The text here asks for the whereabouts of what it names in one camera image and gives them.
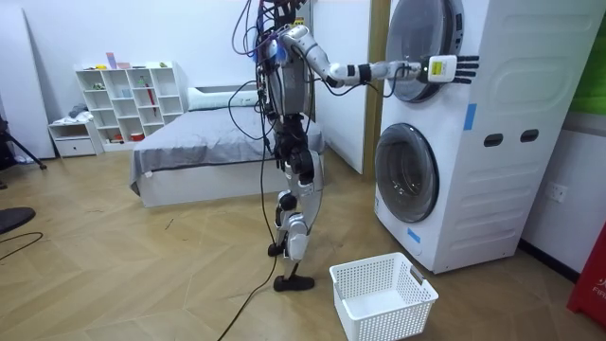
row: herringbone wood floor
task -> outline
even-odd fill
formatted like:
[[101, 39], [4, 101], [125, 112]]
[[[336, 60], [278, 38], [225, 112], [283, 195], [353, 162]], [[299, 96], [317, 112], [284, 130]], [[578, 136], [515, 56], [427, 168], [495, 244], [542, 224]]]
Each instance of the herringbone wood floor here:
[[[0, 262], [0, 340], [214, 340], [267, 277], [272, 260], [258, 196], [146, 209], [127, 187], [128, 153], [47, 164], [46, 171], [0, 173], [9, 184], [0, 208], [38, 212], [0, 239], [45, 234]], [[266, 286], [226, 339], [344, 340], [329, 266], [403, 250], [374, 217], [373, 185], [332, 153], [327, 174], [300, 267], [317, 287], [277, 294]], [[266, 202], [271, 214], [275, 196]], [[0, 255], [25, 242], [0, 244]], [[572, 284], [521, 251], [425, 275], [440, 298], [425, 333], [411, 340], [606, 339], [598, 325], [565, 309]]]

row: gray bedsheet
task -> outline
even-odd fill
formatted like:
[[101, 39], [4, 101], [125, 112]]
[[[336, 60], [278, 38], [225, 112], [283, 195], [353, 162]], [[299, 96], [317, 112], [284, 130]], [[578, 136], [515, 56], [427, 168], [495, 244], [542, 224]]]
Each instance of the gray bedsheet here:
[[[261, 136], [261, 120], [252, 107], [231, 110], [245, 132], [252, 137]], [[269, 122], [265, 122], [265, 127], [269, 130]], [[267, 137], [273, 148], [274, 134]], [[322, 133], [313, 122], [308, 137], [311, 150], [324, 151]], [[240, 132], [226, 108], [185, 113], [136, 145], [131, 156], [131, 189], [139, 194], [136, 180], [148, 171], [260, 161], [262, 156], [263, 142]]]

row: white laundry basket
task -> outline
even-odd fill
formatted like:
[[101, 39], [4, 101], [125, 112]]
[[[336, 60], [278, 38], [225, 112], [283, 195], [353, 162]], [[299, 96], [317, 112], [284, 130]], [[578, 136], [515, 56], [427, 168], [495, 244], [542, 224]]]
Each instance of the white laundry basket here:
[[437, 299], [436, 290], [402, 253], [335, 265], [330, 276], [334, 306], [349, 341], [399, 340], [421, 333]]

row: blue sticker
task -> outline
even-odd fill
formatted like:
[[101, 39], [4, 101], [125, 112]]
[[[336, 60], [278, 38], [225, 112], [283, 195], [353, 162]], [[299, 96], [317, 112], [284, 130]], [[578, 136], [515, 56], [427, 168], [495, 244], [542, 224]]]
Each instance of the blue sticker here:
[[475, 108], [477, 107], [476, 103], [470, 103], [467, 106], [467, 114], [465, 115], [465, 125], [463, 126], [463, 130], [471, 130], [473, 127], [473, 118], [475, 117]]
[[420, 237], [417, 236], [417, 234], [415, 232], [413, 232], [413, 230], [410, 229], [410, 227], [408, 227], [408, 235], [415, 240], [415, 242], [420, 243]]

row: red object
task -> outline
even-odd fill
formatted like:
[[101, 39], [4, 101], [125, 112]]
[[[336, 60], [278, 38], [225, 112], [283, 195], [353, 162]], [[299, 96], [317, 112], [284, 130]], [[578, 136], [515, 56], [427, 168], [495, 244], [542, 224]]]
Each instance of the red object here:
[[580, 273], [568, 309], [583, 312], [606, 327], [606, 225]]
[[145, 136], [141, 133], [139, 134], [131, 134], [131, 140], [132, 141], [143, 141], [143, 139], [145, 138]]
[[[153, 94], [152, 94], [151, 89], [148, 89], [148, 96], [150, 96], [151, 105], [155, 105], [155, 102], [153, 101]], [[153, 115], [156, 116], [155, 108], [153, 108]]]

